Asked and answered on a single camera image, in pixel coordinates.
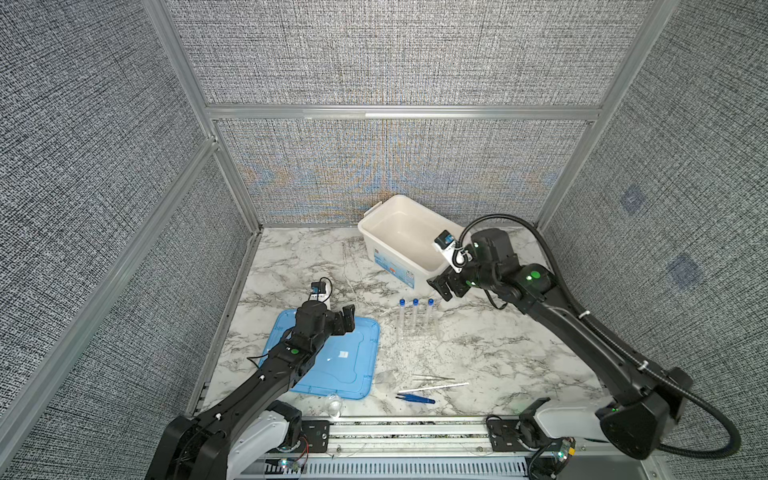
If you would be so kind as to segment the clear test tube rack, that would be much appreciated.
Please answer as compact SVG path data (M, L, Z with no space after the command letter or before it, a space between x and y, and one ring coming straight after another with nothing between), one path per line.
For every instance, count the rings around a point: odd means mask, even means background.
M393 318L391 346L400 351L432 351L447 341L446 332L439 324L436 306L412 304L396 306Z

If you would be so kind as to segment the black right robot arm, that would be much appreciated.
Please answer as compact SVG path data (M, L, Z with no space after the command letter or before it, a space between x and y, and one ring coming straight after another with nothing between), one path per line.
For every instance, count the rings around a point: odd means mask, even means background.
M607 442L634 459L662 448L688 401L692 380L685 372L663 370L605 330L572 299L553 271L537 263L522 264L506 232L481 230L458 255L457 265L448 265L427 282L444 300L461 298L472 288L496 295L554 333L607 392L605 399L584 405L548 397L536 400L517 423L527 447L583 438Z

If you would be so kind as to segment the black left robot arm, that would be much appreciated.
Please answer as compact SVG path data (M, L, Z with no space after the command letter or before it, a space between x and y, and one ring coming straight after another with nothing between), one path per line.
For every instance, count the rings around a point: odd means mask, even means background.
M210 409L178 416L166 426L146 477L233 479L253 459L294 446L301 413L279 398L311 370L330 337L354 329L354 305L334 312L322 301L305 301L292 331L244 383Z

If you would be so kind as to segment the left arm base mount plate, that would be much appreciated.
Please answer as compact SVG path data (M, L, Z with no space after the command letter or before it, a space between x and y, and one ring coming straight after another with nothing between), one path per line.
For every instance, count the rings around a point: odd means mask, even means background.
M304 453L326 453L331 426L328 420L302 420L301 425L285 420L273 422L267 428L271 449L266 454L273 457L277 454L298 457Z

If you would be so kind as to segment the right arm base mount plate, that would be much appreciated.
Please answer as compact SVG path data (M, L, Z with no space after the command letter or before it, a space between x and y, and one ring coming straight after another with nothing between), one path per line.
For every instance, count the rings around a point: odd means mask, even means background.
M493 452L534 451L541 445L537 428L526 417L489 415L485 427Z

